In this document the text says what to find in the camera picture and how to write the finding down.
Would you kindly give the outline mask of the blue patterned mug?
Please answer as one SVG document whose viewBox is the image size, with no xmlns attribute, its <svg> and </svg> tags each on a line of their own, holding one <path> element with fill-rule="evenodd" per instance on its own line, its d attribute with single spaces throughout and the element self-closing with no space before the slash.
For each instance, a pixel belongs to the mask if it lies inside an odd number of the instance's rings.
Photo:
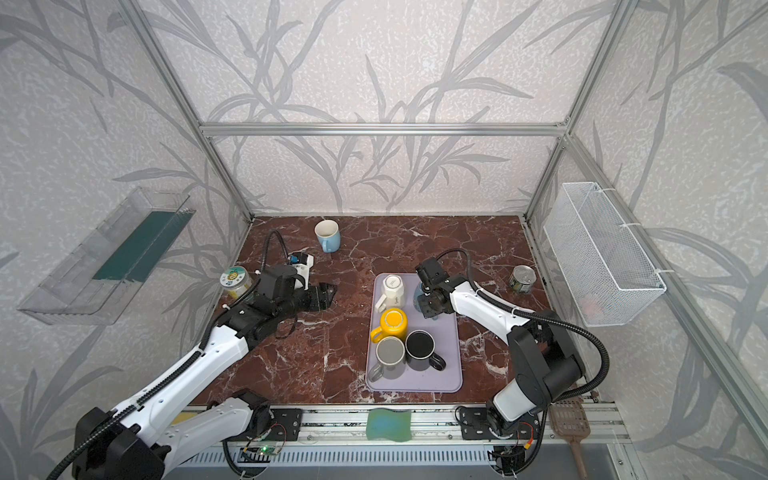
<svg viewBox="0 0 768 480">
<path fill-rule="evenodd" d="M 421 312 L 421 306 L 419 304 L 419 298 L 422 296 L 422 284 L 419 283 L 413 291 L 413 306 L 418 311 Z"/>
</svg>

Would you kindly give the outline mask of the black mug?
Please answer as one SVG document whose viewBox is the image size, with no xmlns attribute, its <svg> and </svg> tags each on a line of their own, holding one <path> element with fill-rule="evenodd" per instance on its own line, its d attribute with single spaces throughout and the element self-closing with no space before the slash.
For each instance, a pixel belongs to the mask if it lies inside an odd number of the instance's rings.
<svg viewBox="0 0 768 480">
<path fill-rule="evenodd" d="M 425 330 L 410 332 L 405 341 L 407 365 L 414 371 L 443 371 L 446 361 L 436 353 L 433 336 Z"/>
</svg>

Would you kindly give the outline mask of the light blue mug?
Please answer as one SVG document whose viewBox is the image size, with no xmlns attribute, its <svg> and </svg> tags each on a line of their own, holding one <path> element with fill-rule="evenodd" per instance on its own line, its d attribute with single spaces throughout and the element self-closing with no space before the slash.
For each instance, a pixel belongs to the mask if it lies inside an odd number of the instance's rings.
<svg viewBox="0 0 768 480">
<path fill-rule="evenodd" d="M 322 220 L 316 224 L 314 232 L 324 253 L 334 253 L 339 250 L 341 233 L 336 221 Z"/>
</svg>

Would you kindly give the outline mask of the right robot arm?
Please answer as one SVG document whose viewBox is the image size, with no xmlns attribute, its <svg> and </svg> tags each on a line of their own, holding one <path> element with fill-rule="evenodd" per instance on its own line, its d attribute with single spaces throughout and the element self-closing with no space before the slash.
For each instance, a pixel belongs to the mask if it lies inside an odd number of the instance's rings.
<svg viewBox="0 0 768 480">
<path fill-rule="evenodd" d="M 480 287 L 472 276 L 472 257 L 463 274 L 451 275 L 440 259 L 452 250 L 428 258 L 416 266 L 421 294 L 416 298 L 426 318 L 455 313 L 467 317 L 503 340 L 509 350 L 514 379 L 486 404 L 489 428 L 506 436 L 527 415 L 536 415 L 561 400 L 581 396 L 607 377 L 610 356 L 592 332 L 561 320 L 552 311 L 534 312 L 514 305 Z M 574 383 L 586 374 L 584 361 L 572 339 L 576 334 L 590 342 L 600 357 L 600 367 L 583 386 Z"/>
</svg>

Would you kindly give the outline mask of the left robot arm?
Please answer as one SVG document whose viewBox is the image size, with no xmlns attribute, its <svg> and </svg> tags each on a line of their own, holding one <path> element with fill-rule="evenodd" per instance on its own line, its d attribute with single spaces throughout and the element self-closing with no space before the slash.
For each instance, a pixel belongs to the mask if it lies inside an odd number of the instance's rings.
<svg viewBox="0 0 768 480">
<path fill-rule="evenodd" d="M 278 427 L 269 401 L 241 390 L 197 417 L 175 418 L 216 377 L 275 335 L 281 322 L 331 307 L 338 290 L 310 282 L 313 256 L 284 252 L 263 264 L 251 286 L 211 320 L 200 343 L 159 378 L 110 411 L 94 408 L 75 429 L 75 444 L 49 473 L 75 479 L 162 479 L 216 442 L 268 435 Z"/>
</svg>

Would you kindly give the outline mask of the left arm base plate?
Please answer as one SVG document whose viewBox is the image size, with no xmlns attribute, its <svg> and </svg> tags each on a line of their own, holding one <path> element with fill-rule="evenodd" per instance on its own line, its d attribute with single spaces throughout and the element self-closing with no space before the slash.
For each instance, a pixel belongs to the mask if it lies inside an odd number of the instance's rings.
<svg viewBox="0 0 768 480">
<path fill-rule="evenodd" d="M 280 408 L 271 411 L 271 424 L 260 440 L 295 442 L 299 438 L 304 411 L 300 408 Z"/>
</svg>

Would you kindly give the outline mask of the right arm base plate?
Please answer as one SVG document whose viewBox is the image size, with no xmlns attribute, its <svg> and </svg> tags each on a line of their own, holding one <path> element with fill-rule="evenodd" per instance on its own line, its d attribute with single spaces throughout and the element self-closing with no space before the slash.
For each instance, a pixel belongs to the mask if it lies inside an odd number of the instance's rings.
<svg viewBox="0 0 768 480">
<path fill-rule="evenodd" d="M 540 437 L 540 420 L 530 413 L 523 414 L 518 420 L 491 421 L 488 409 L 482 407 L 458 406 L 454 410 L 455 419 L 461 429 L 463 440 L 512 440 L 531 441 Z"/>
</svg>

